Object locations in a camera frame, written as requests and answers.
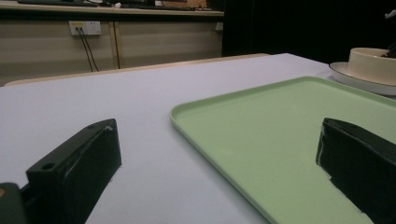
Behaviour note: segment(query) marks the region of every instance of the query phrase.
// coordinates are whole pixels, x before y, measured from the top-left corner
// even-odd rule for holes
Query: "dark background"
[[[394,0],[227,0],[223,56],[291,53],[347,62],[352,48],[387,48],[396,26]]]

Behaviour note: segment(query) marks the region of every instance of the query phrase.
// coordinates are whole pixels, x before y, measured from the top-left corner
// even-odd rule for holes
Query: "light green tray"
[[[174,126],[272,223],[372,223],[315,163],[324,118],[396,143],[396,101],[315,77],[171,112]]]

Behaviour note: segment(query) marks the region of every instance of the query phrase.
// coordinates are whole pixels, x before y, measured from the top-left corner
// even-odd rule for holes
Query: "white bowl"
[[[370,91],[386,96],[396,96],[396,86],[380,84],[353,77],[349,71],[348,63],[331,63],[329,66],[332,69],[332,76],[339,82],[364,91]]]
[[[381,57],[387,52],[387,49],[352,49],[348,63],[350,75],[371,82],[396,85],[396,59]]]

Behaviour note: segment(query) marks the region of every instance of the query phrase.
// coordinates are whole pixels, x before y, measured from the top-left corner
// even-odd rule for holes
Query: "bowl rim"
[[[361,56],[364,56],[364,57],[369,57],[369,58],[377,58],[377,59],[380,59],[380,60],[388,60],[388,61],[396,61],[396,58],[385,58],[385,57],[381,57],[381,56],[375,56],[375,55],[370,55],[370,54],[365,54],[365,53],[362,53],[362,52],[359,52],[359,49],[373,49],[373,50],[382,50],[382,51],[385,51],[385,52],[388,52],[389,50],[388,49],[376,49],[376,48],[353,48],[353,49],[351,49],[350,50],[350,53],[355,53],[355,54],[359,54],[359,55],[361,55]]]

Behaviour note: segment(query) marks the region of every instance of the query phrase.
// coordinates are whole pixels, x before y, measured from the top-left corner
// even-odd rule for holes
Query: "screw hole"
[[[50,168],[54,167],[55,163],[47,163],[41,167],[42,170],[49,170]]]

